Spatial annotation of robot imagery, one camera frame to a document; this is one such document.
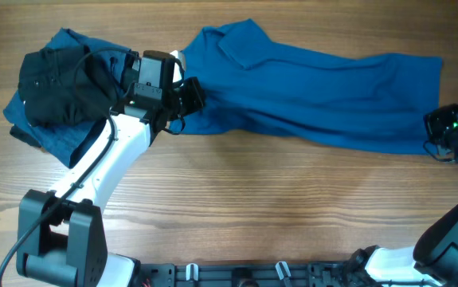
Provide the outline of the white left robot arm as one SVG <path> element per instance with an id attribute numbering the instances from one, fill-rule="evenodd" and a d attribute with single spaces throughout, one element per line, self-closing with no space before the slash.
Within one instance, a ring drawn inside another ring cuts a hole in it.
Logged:
<path id="1" fill-rule="evenodd" d="M 102 213 L 127 169 L 174 120 L 203 109 L 196 77 L 180 85 L 133 83 L 104 111 L 104 130 L 49 191 L 29 190 L 18 214 L 16 270 L 57 286 L 134 286 L 139 261 L 108 251 Z"/>

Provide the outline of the blue polo shirt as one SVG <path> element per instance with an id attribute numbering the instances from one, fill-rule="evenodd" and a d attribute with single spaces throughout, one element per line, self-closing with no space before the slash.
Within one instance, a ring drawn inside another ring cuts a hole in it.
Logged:
<path id="1" fill-rule="evenodd" d="M 171 128 L 235 129 L 363 151 L 420 155 L 439 104 L 439 57 L 332 56 L 272 41 L 251 19 L 207 26 L 184 49 L 206 106 Z"/>

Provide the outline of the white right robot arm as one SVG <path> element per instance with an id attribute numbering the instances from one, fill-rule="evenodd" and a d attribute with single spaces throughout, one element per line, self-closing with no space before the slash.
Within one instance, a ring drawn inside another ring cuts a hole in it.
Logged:
<path id="1" fill-rule="evenodd" d="M 458 104 L 424 118 L 433 158 L 458 166 Z M 413 247 L 377 248 L 367 259 L 367 286 L 458 286 L 458 204 L 430 226 Z"/>

